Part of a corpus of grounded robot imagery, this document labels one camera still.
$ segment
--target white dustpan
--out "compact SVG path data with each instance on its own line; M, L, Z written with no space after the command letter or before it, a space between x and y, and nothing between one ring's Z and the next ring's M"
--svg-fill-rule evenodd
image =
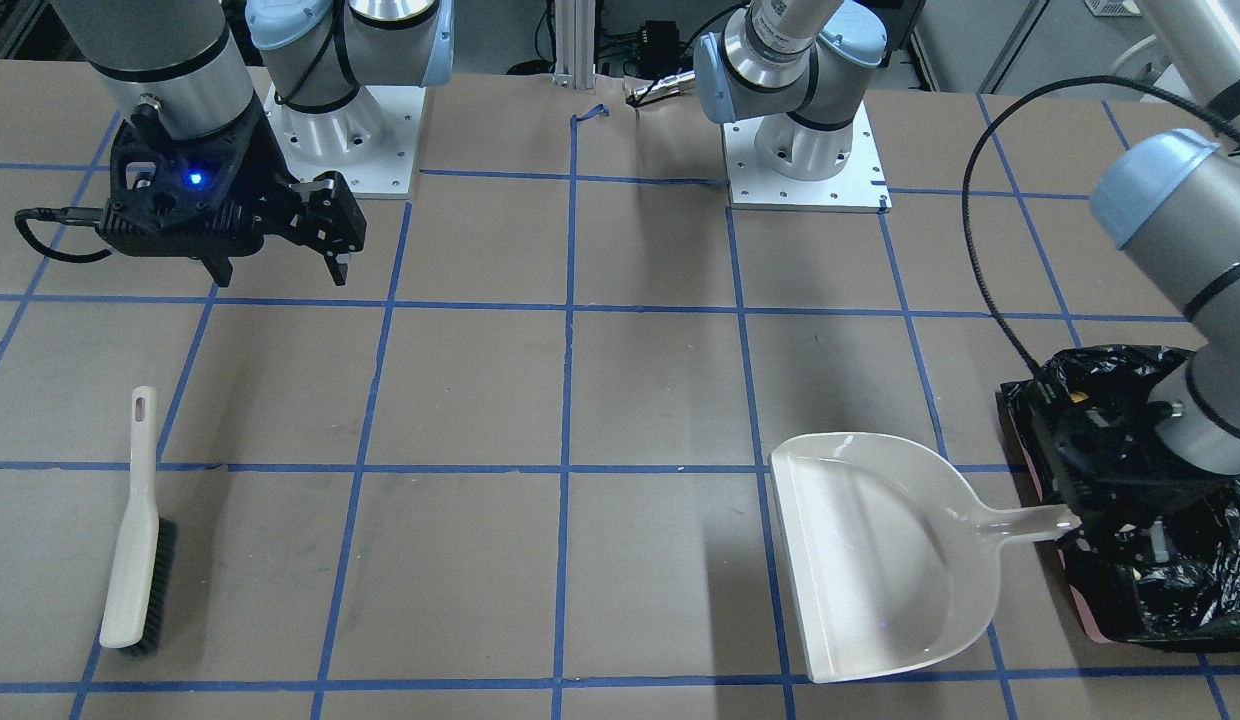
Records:
M994 617L999 549L1078 527L1065 506L991 509L949 461L904 437L794 437L771 468L816 683L956 656Z

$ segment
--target white mounting plate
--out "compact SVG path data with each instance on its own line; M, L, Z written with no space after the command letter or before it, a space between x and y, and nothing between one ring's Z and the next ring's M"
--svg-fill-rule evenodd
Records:
M887 191L887 176L882 173L877 143L863 104L856 112L856 143L847 157L847 167L826 181L795 181L760 164L753 149L753 136L761 124L761 118L753 118L722 126L733 208L877 213L892 207L892 193Z
M424 88L414 86L368 86L367 90L379 103L384 113L386 126L393 135L377 147L374 155L358 164L335 167L319 167L300 156L278 128L273 135L281 146L281 156L286 167L301 182L308 182L326 170L340 170L348 182L355 197L376 197L377 200L409 200L410 187L415 177L415 151L419 149L420 124L424 120ZM264 100L264 112L272 114L277 109L273 100L274 87L269 86L269 95Z

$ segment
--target brush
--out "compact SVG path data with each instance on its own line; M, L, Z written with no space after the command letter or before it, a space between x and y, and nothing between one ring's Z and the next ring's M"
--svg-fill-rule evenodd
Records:
M117 648L130 657L149 656L157 649L162 602L176 550L176 524L157 518L154 497L156 395L148 385L131 392L131 482L118 543L113 547L109 594L100 625L100 647Z

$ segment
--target dustpan handle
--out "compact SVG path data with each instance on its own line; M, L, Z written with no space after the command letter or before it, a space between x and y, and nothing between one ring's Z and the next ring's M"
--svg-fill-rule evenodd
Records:
M1001 543L1054 542L1078 528L1081 520L1068 506L1021 507L1017 511L985 511L977 532Z

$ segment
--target black trash bag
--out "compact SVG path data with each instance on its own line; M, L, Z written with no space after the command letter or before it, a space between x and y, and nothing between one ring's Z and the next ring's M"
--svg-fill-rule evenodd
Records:
M1149 388L1190 357L1149 346L1065 349L1044 364L1059 387L1044 392L1035 380L1007 383L1001 395L1042 499L1065 501L1083 518L1083 528L1058 542L1065 577L1083 596L1081 615L1090 615L1100 634L1115 642L1240 651L1240 475L1187 473L1188 466L1168 460L1169 452L1138 429L1109 439L1101 455L1120 454L1123 461L1104 465L1099 473L1095 463L1080 466L1060 456L1055 442L1044 442L1043 428L1059 420L1060 402L1049 398L1086 397L1101 409L1136 414ZM1158 447L1132 451L1137 445ZM1110 482L1115 473L1123 475L1117 483ZM1112 507L1097 511L1097 497L1114 498ZM1167 561L1151 556L1152 523L1172 548Z

